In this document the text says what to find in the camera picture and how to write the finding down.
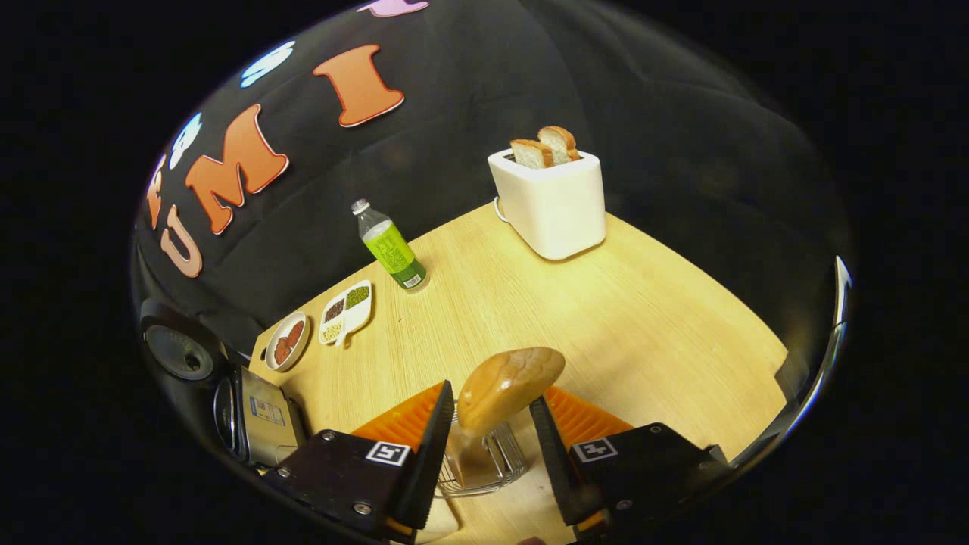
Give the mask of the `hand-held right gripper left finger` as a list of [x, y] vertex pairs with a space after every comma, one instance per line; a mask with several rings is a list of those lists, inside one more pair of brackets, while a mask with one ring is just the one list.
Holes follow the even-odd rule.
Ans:
[[284, 504], [339, 527], [367, 544], [414, 544], [427, 523], [454, 415], [448, 380], [411, 397], [427, 411], [403, 406], [388, 414], [411, 416], [414, 441], [322, 430], [262, 481]]

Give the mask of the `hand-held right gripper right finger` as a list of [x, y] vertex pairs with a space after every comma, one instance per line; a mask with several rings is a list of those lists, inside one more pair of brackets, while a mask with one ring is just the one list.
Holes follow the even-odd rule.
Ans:
[[529, 410], [555, 503], [578, 544], [645, 535], [731, 478], [718, 445], [693, 445], [664, 423], [632, 425], [562, 388], [548, 388]]

